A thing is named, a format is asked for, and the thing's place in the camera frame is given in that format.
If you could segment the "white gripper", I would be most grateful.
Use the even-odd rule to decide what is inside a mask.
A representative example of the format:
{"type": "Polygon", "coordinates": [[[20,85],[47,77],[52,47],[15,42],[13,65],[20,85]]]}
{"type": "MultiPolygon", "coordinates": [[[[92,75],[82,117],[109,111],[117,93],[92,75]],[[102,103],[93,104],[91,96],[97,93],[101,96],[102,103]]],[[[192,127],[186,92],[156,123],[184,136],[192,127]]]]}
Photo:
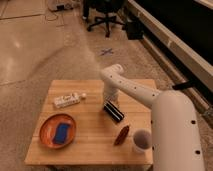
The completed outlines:
{"type": "Polygon", "coordinates": [[[103,98],[105,101],[116,102],[118,100],[118,89],[114,86],[110,86],[109,84],[105,84],[103,89],[103,98]]]}

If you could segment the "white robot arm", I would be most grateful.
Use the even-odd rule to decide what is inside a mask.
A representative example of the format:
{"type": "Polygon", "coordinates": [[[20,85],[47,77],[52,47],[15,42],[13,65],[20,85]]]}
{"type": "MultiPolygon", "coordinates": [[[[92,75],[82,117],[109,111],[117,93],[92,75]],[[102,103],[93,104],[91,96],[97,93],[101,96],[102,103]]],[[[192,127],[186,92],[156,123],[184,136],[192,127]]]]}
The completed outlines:
{"type": "Polygon", "coordinates": [[[126,93],[151,110],[154,171],[205,171],[196,110],[191,99],[177,90],[160,91],[122,76],[120,64],[100,71],[103,99],[126,93]]]}

